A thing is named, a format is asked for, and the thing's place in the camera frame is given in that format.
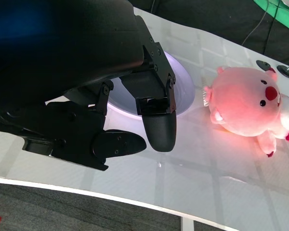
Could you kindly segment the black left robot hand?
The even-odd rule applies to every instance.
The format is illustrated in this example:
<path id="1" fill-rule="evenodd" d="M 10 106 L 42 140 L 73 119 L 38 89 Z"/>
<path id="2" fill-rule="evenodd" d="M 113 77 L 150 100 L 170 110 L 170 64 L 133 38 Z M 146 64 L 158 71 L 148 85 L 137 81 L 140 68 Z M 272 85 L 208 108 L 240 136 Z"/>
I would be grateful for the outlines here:
<path id="1" fill-rule="evenodd" d="M 119 78 L 147 138 L 104 130 Z M 23 149 L 104 171 L 106 159 L 176 142 L 175 74 L 126 0 L 0 0 L 0 132 Z"/>

